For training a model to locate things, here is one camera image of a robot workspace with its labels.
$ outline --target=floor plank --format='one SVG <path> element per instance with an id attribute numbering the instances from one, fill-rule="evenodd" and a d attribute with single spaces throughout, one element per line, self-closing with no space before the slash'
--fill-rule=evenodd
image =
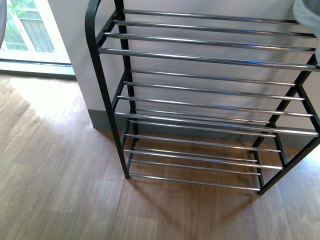
<path id="1" fill-rule="evenodd" d="M 125 179 L 112 133 L 92 127 L 75 81 L 0 75 L 0 122 L 0 240 L 320 239 L 320 147 L 259 196 L 214 186 Z M 223 147 L 142 139 L 137 146 L 252 158 Z M 288 155 L 298 150 L 286 149 Z M 279 163 L 277 154 L 262 153 L 261 158 L 266 164 Z M 159 161 L 168 163 L 168 158 Z M 192 160 L 186 164 L 222 166 Z M 258 183 L 239 174 L 141 163 L 132 163 L 131 171 L 233 185 Z"/>

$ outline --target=glass door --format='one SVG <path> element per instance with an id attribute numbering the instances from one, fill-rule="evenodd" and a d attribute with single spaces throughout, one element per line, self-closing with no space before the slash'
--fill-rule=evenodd
<path id="1" fill-rule="evenodd" d="M 0 59 L 70 63 L 47 0 L 6 0 Z"/>

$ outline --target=chrome bar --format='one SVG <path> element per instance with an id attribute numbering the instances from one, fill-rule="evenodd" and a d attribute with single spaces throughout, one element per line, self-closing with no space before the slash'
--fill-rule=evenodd
<path id="1" fill-rule="evenodd" d="M 292 135 L 304 135 L 311 137 L 318 137 L 319 133 L 310 132 L 310 131 L 296 131 L 289 129 L 278 129 L 271 127 L 263 127 L 263 126 L 249 126 L 249 125 L 241 125 L 237 123 L 225 123 L 225 122 L 214 122 L 214 121 L 203 121 L 203 120 L 193 120 L 186 118 L 174 118 L 174 117 L 165 117 L 165 116 L 152 116 L 152 115 L 143 115 L 143 114 L 133 114 L 133 113 L 123 113 L 123 112 L 115 112 L 116 116 L 127 117 L 127 118 L 136 118 L 136 119 L 147 119 L 147 120 L 159 120 L 159 121 L 169 121 L 169 122 L 178 122 L 178 123 L 188 123 L 188 124 L 202 124 L 202 125 L 210 125 L 210 126 L 220 126 L 225 128 L 238 128 L 242 130 L 253 130 L 253 131 L 261 131 L 268 133 L 279 133 L 279 134 L 292 134 Z"/>
<path id="2" fill-rule="evenodd" d="M 249 150 L 249 151 L 261 151 L 261 152 L 273 152 L 280 153 L 280 150 L 277 149 L 266 149 L 260 147 L 252 147 L 252 146 L 240 146 L 240 145 L 229 145 L 229 144 L 221 144 L 221 143 L 213 143 L 213 142 L 205 142 L 205 141 L 192 141 L 192 140 L 184 140 L 184 139 L 176 139 L 176 138 L 167 138 L 167 137 L 157 137 L 157 136 L 144 136 L 144 135 L 135 135 L 135 134 L 126 134 L 127 137 L 137 138 L 137 139 L 149 139 L 149 140 L 162 140 L 162 141 L 170 141 L 176 143 L 185 143 L 185 144 L 199 144 L 199 145 L 207 145 L 213 147 L 222 147 L 222 148 L 231 148 L 231 149 L 240 149 L 240 150 Z"/>
<path id="3" fill-rule="evenodd" d="M 211 159 L 211 158 L 201 158 L 201 157 L 193 157 L 193 156 L 179 156 L 179 155 L 170 155 L 170 154 L 160 154 L 154 152 L 147 152 L 147 151 L 136 151 L 136 150 L 123 150 L 126 153 L 130 154 L 137 154 L 137 155 L 147 155 L 147 156 L 155 156 L 155 157 L 164 157 L 164 158 L 173 158 L 173 159 L 184 159 L 184 160 L 194 160 L 200 162 L 209 162 L 214 164 L 227 164 L 227 165 L 235 165 L 235 166 L 242 166 L 242 167 L 249 167 L 249 168 L 261 168 L 261 169 L 276 169 L 282 170 L 282 166 L 271 166 L 271 165 L 261 165 L 261 164 L 254 164 L 248 162 L 234 162 L 234 161 L 225 161 L 225 160 L 218 160 L 218 159 Z"/>
<path id="4" fill-rule="evenodd" d="M 215 156 L 215 155 L 192 153 L 192 152 L 169 151 L 169 150 L 152 149 L 152 148 L 145 148 L 145 147 L 138 147 L 138 146 L 134 146 L 133 149 L 142 150 L 142 151 L 160 152 L 160 153 L 190 155 L 190 156 L 206 157 L 206 158 L 214 158 L 214 159 L 225 159 L 225 160 L 232 160 L 232 161 L 244 161 L 244 162 L 255 162 L 255 163 L 257 162 L 257 160 L 255 160 L 255 159 L 252 160 L 252 159 L 245 159 L 245 158 L 236 158 L 236 157 L 228 157 L 228 156 Z"/>
<path id="5" fill-rule="evenodd" d="M 159 99 L 140 98 L 140 97 L 134 97 L 134 96 L 118 96 L 118 98 L 122 100 L 137 101 L 137 102 L 174 104 L 174 105 L 182 105 L 182 106 L 232 110 L 232 111 L 259 113 L 259 114 L 273 114 L 273 115 L 281 115 L 281 116 L 296 116 L 296 117 L 308 117 L 308 118 L 313 116 L 312 114 L 308 114 L 308 113 L 277 111 L 277 110 L 262 110 L 262 109 L 254 109 L 254 108 L 246 108 L 246 107 L 238 107 L 238 106 L 214 105 L 214 104 L 207 104 L 207 103 L 168 101 L 168 100 L 159 100 Z"/>
<path id="6" fill-rule="evenodd" d="M 208 185 L 208 186 L 214 186 L 214 187 L 224 187 L 224 188 L 231 188 L 231 189 L 257 191 L 257 192 L 260 191 L 260 188 L 253 188 L 253 187 L 246 187 L 246 186 L 232 186 L 232 185 L 217 184 L 217 183 L 210 183 L 210 182 L 203 182 L 203 181 L 189 181 L 189 180 L 182 180 L 182 179 L 175 179 L 175 178 L 141 175 L 141 174 L 136 174 L 136 173 L 129 173 L 129 176 L 130 177 L 137 177 L 137 178 L 146 178 L 146 179 L 167 180 L 167 181 L 188 183 L 188 184 L 200 184 L 200 185 Z"/>
<path id="7" fill-rule="evenodd" d="M 132 10 L 124 9 L 124 14 L 149 15 L 149 16 L 164 16 L 164 17 L 181 17 L 195 19 L 211 19 L 236 22 L 264 23 L 264 24 L 298 24 L 295 20 L 289 19 L 269 19 L 269 18 L 253 18 L 242 16 L 224 16 L 212 14 L 193 14 L 185 12 L 167 12 L 167 11 L 149 11 L 149 10 Z"/>
<path id="8" fill-rule="evenodd" d="M 145 83 L 128 82 L 128 81 L 124 81 L 123 84 L 128 86 L 135 86 L 135 87 L 184 90 L 184 91 L 191 91 L 191 92 L 235 95 L 235 96 L 253 97 L 253 98 L 265 98 L 265 99 L 288 100 L 288 101 L 305 100 L 303 97 L 294 97 L 294 96 L 263 95 L 263 94 L 249 93 L 249 92 L 214 90 L 214 89 L 182 87 L 182 86 L 168 86 L 168 85 L 159 85 L 159 84 L 145 84 Z"/>
<path id="9" fill-rule="evenodd" d="M 186 169 L 208 170 L 213 172 L 223 172 L 223 173 L 229 173 L 229 174 L 244 174 L 244 175 L 253 175 L 253 176 L 261 175 L 260 173 L 257 173 L 257 172 L 232 171 L 232 170 L 225 170 L 225 169 L 218 169 L 218 168 L 189 166 L 189 165 L 171 164 L 171 163 L 163 163 L 163 162 L 155 162 L 155 161 L 142 161 L 142 160 L 131 159 L 131 162 L 138 163 L 138 164 L 151 164 L 151 165 L 160 165 L 160 166 L 186 168 Z"/>
<path id="10" fill-rule="evenodd" d="M 133 124 L 142 124 L 142 125 L 151 125 L 151 126 L 160 126 L 160 127 L 180 128 L 180 129 L 193 129 L 193 130 L 200 130 L 200 131 L 226 133 L 226 134 L 239 134 L 239 135 L 246 135 L 246 136 L 258 136 L 258 137 L 264 137 L 264 138 L 275 138 L 276 137 L 276 135 L 263 134 L 263 133 L 259 133 L 259 132 L 231 131 L 231 130 L 217 129 L 217 128 L 207 128 L 207 127 L 200 127 L 200 126 L 173 125 L 173 124 L 156 123 L 156 122 L 149 122 L 149 121 L 137 121 L 137 120 L 129 120 L 129 121 L 130 121 L 130 123 L 133 123 Z"/>
<path id="11" fill-rule="evenodd" d="M 197 31 L 216 32 L 216 33 L 262 35 L 262 36 L 271 36 L 271 37 L 292 37 L 292 38 L 303 38 L 303 39 L 317 38 L 312 33 L 291 32 L 291 31 L 260 31 L 260 30 L 247 30 L 247 29 L 236 29 L 236 28 L 225 28 L 225 27 L 191 26 L 191 25 L 179 25 L 179 24 L 169 24 L 169 23 L 123 21 L 123 20 L 113 20 L 113 23 L 118 26 L 131 26 L 131 27 L 184 29 L 184 30 L 197 30 Z"/>
<path id="12" fill-rule="evenodd" d="M 266 85 L 276 85 L 279 87 L 295 86 L 294 83 L 289 83 L 289 82 L 260 81 L 260 80 L 252 80 L 252 79 L 229 78 L 229 77 L 220 77 L 220 76 L 205 76 L 205 75 L 174 73 L 174 72 L 144 71 L 144 70 L 137 70 L 137 69 L 131 69 L 130 71 L 132 73 L 137 73 L 137 74 L 154 74 L 154 75 L 165 75 L 165 76 L 171 76 L 171 77 L 210 79 L 210 80 L 240 82 L 240 83 L 249 83 L 249 84 L 266 84 Z"/>
<path id="13" fill-rule="evenodd" d="M 216 46 L 216 47 L 269 50 L 269 51 L 282 51 L 282 52 L 307 53 L 307 54 L 314 54 L 316 51 L 316 49 L 314 47 L 302 47 L 302 46 L 258 45 L 258 44 L 246 44 L 246 43 L 236 43 L 236 42 L 195 40 L 195 39 L 185 39 L 185 38 L 145 36 L 145 35 L 133 35 L 133 34 L 125 34 L 125 33 L 109 33 L 109 32 L 105 32 L 104 34 L 107 36 L 107 38 L 138 40 L 138 41 L 208 45 L 208 46 Z"/>
<path id="14" fill-rule="evenodd" d="M 190 114 L 190 113 L 174 112 L 174 111 L 160 111 L 160 110 L 150 110 L 150 109 L 141 109 L 141 108 L 136 108 L 135 110 L 139 111 L 139 112 L 146 112 L 146 113 L 170 114 L 170 115 L 179 115 L 179 116 L 186 116 L 186 117 L 221 119 L 221 120 L 239 121 L 239 122 L 247 122 L 247 123 L 261 123 L 261 124 L 268 124 L 269 123 L 269 121 L 263 121 L 263 120 L 209 116 L 209 115 L 204 115 L 204 114 Z"/>
<path id="15" fill-rule="evenodd" d="M 99 53 L 122 55 L 122 56 L 133 56 L 133 57 L 173 59 L 173 60 L 194 61 L 194 62 L 215 63 L 215 64 L 251 66 L 251 67 L 272 68 L 272 69 L 320 72 L 319 66 L 307 65 L 307 64 L 250 61 L 250 60 L 218 58 L 218 57 L 211 57 L 211 56 L 189 56 L 189 55 L 178 55 L 178 54 L 169 54 L 169 53 L 155 53 L 155 52 L 147 52 L 147 51 L 111 49 L 111 48 L 99 48 Z"/>

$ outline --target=gray fabric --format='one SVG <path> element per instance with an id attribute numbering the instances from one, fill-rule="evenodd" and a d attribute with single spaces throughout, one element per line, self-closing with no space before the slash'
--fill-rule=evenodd
<path id="1" fill-rule="evenodd" d="M 0 47 L 5 37 L 7 21 L 7 1 L 0 0 Z"/>
<path id="2" fill-rule="evenodd" d="M 311 11 L 304 3 L 306 0 L 295 0 L 293 14 L 295 19 L 318 38 L 315 48 L 315 57 L 320 65 L 320 15 Z"/>
<path id="3" fill-rule="evenodd" d="M 302 0 L 304 5 L 314 14 L 320 16 L 320 0 Z"/>

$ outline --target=metal shoe rack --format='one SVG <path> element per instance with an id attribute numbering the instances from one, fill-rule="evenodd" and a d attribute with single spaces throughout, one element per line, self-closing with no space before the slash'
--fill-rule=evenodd
<path id="1" fill-rule="evenodd" d="M 246 30 L 246 29 L 235 29 L 235 28 L 225 28 L 225 27 L 214 27 L 214 26 L 199 26 L 199 25 L 179 25 L 179 24 L 167 24 L 159 22 L 144 22 L 144 21 L 130 21 L 126 20 L 126 15 L 135 16 L 148 16 L 148 17 L 168 17 L 172 18 L 188 18 L 188 19 L 201 19 L 203 21 L 225 21 L 225 22 L 249 22 L 255 23 L 257 25 L 263 24 L 274 24 L 281 26 L 291 26 L 296 25 L 297 22 L 294 20 L 274 20 L 274 19 L 262 19 L 262 18 L 245 18 L 245 17 L 234 17 L 234 16 L 222 16 L 222 15 L 209 15 L 209 14 L 192 14 L 192 13 L 178 13 L 178 12 L 160 12 L 160 11 L 147 11 L 147 10 L 129 10 L 124 8 L 124 3 L 122 0 L 114 0 L 115 11 L 107 20 L 104 27 L 96 35 L 95 33 L 95 19 L 97 10 L 101 0 L 90 0 L 86 16 L 85 16 L 85 33 L 88 48 L 91 54 L 91 59 L 94 65 L 94 70 L 96 78 L 100 87 L 101 95 L 105 105 L 108 120 L 113 133 L 115 145 L 117 148 L 117 153 L 123 168 L 125 178 L 130 177 L 141 177 L 149 179 L 160 179 L 167 181 L 176 182 L 186 182 L 193 184 L 204 184 L 218 187 L 227 187 L 235 189 L 244 189 L 257 191 L 258 194 L 263 194 L 271 186 L 273 186 L 278 180 L 280 180 L 289 170 L 291 170 L 296 164 L 298 164 L 304 157 L 307 156 L 319 143 L 319 132 L 320 132 L 320 120 L 316 114 L 315 109 L 309 100 L 306 91 L 303 87 L 304 82 L 309 77 L 311 72 L 320 72 L 319 66 L 317 66 L 317 61 L 315 58 L 315 49 L 312 47 L 296 47 L 296 46 L 280 46 L 280 45 L 267 45 L 267 44 L 248 44 L 248 43 L 237 43 L 237 42 L 222 42 L 216 40 L 201 40 L 201 39 L 186 39 L 186 38 L 176 38 L 176 37 L 161 37 L 161 36 L 149 36 L 149 35 L 138 35 L 138 34 L 127 34 L 127 26 L 134 26 L 140 28 L 161 28 L 165 29 L 182 29 L 182 30 L 194 30 L 214 32 L 214 33 L 227 33 L 227 34 L 239 34 L 239 35 L 262 35 L 262 36 L 274 36 L 279 38 L 305 38 L 312 39 L 315 38 L 313 34 L 292 32 L 292 31 L 261 31 L 261 30 Z M 112 33 L 115 26 L 118 26 L 119 33 Z M 111 49 L 103 47 L 104 43 L 108 39 L 120 39 L 121 49 Z M 198 56 L 198 55 L 184 55 L 184 54 L 172 54 L 166 52 L 149 52 L 129 49 L 130 41 L 151 41 L 157 44 L 158 42 L 172 43 L 174 45 L 205 45 L 205 46 L 215 46 L 233 49 L 251 49 L 251 50 L 264 50 L 264 51 L 284 51 L 291 53 L 305 53 L 310 55 L 310 59 L 307 64 L 294 64 L 294 63 L 283 63 L 283 62 L 268 62 L 268 61 L 256 61 L 256 60 L 242 60 L 242 59 L 229 59 L 214 56 Z M 103 65 L 101 63 L 101 55 L 122 55 L 124 62 L 124 72 L 119 80 L 118 87 L 116 89 L 114 97 L 111 99 L 109 96 L 108 87 L 106 84 L 105 73 Z M 220 77 L 215 76 L 216 72 L 212 75 L 200 75 L 200 74 L 188 74 L 182 72 L 166 72 L 155 70 L 141 70 L 133 69 L 131 67 L 131 58 L 142 57 L 142 58 L 157 58 L 157 59 L 169 59 L 169 60 L 182 60 L 182 61 L 193 61 L 193 62 L 203 62 L 210 64 L 220 64 L 220 65 L 234 65 L 234 66 L 251 66 L 257 68 L 272 68 L 281 70 L 296 70 L 299 71 L 297 78 L 291 83 L 280 82 L 280 81 L 264 81 L 256 79 L 243 79 L 243 78 L 230 78 L 230 77 Z M 139 82 L 139 79 L 134 79 L 135 74 L 150 75 L 150 76 L 161 76 L 171 78 L 191 78 L 194 79 L 194 86 L 188 87 L 183 85 L 175 84 L 166 85 L 165 83 L 157 82 L 154 80 L 149 83 Z M 219 81 L 229 81 L 232 83 L 243 83 L 264 85 L 264 86 L 278 86 L 279 88 L 287 88 L 287 93 L 283 96 L 275 94 L 258 94 L 250 92 L 238 92 L 238 91 L 225 91 L 220 89 L 207 89 L 202 87 L 197 87 L 199 81 L 212 80 L 216 82 Z M 127 87 L 128 96 L 123 94 L 124 87 Z M 254 109 L 247 106 L 230 106 L 230 105 L 218 105 L 210 103 L 200 103 L 197 99 L 194 101 L 183 101 L 181 99 L 177 100 L 166 100 L 158 98 L 144 97 L 143 95 L 135 95 L 137 88 L 152 89 L 157 91 L 166 90 L 176 90 L 176 91 L 186 91 L 186 92 L 198 92 L 199 94 L 207 93 L 212 95 L 224 95 L 230 98 L 235 96 L 241 98 L 264 98 L 271 100 L 278 100 L 279 104 L 276 109 Z M 129 112 L 118 112 L 117 104 L 120 101 L 127 101 L 130 106 Z M 291 101 L 301 102 L 305 113 L 286 111 L 286 107 Z M 170 109 L 144 109 L 138 108 L 140 102 L 148 103 L 149 106 L 180 106 L 181 111 L 172 111 Z M 267 118 L 269 120 L 252 120 L 252 119 L 241 119 L 238 117 L 225 117 L 219 115 L 210 114 L 199 114 L 198 112 L 192 113 L 190 109 L 200 108 L 203 110 L 219 110 L 230 112 L 229 116 L 236 111 L 255 113 L 262 115 L 269 115 Z M 292 128 L 279 128 L 276 127 L 276 122 L 280 116 L 290 116 L 295 118 L 305 118 L 310 121 L 314 127 L 313 130 L 300 130 Z M 123 129 L 122 136 L 119 136 L 119 130 L 117 127 L 117 122 L 115 117 L 123 117 L 126 119 L 126 125 Z M 255 141 L 253 144 L 248 146 L 245 142 L 240 144 L 222 144 L 209 141 L 198 141 L 198 140 L 187 140 L 183 137 L 163 137 L 154 136 L 150 134 L 144 134 L 139 132 L 140 126 L 152 126 L 152 127 L 162 127 L 168 129 L 178 129 L 181 131 L 185 130 L 196 130 L 198 132 L 217 132 L 222 135 L 240 135 L 240 136 L 254 136 Z M 298 136 L 309 136 L 311 141 L 306 144 L 292 159 L 288 160 L 282 145 L 280 135 L 294 135 Z M 263 148 L 261 146 L 264 139 L 273 139 L 275 148 Z M 125 142 L 127 140 L 132 141 L 131 147 L 124 149 Z M 166 149 L 153 149 L 137 146 L 138 140 L 143 141 L 158 141 L 160 143 L 174 143 L 174 144 L 194 144 L 205 147 L 220 147 L 223 149 L 236 149 L 239 151 L 246 151 L 248 156 L 246 158 L 232 157 L 232 156 L 217 156 L 203 153 L 191 153 L 191 152 L 181 152 L 177 150 L 166 150 Z M 264 153 L 275 154 L 279 159 L 279 164 L 261 164 L 262 157 Z M 139 160 L 139 156 L 144 156 L 148 160 Z M 158 159 L 166 158 L 166 161 L 161 161 Z M 199 164 L 192 165 L 190 162 L 197 162 Z M 210 163 L 214 167 L 203 167 L 200 163 Z M 151 176 L 146 174 L 131 172 L 132 165 L 156 165 L 165 166 L 168 168 L 187 168 L 194 169 L 195 171 L 215 171 L 223 172 L 227 174 L 245 175 L 250 178 L 257 178 L 255 181 L 259 186 L 241 186 L 237 184 L 221 184 L 214 182 L 202 182 L 194 181 L 188 179 L 169 178 L 162 176 Z M 232 166 L 232 169 L 225 168 L 225 166 Z M 245 167 L 249 171 L 242 171 L 241 168 Z M 269 177 L 268 181 L 265 182 L 263 175 L 264 170 L 273 170 L 274 174 Z"/>

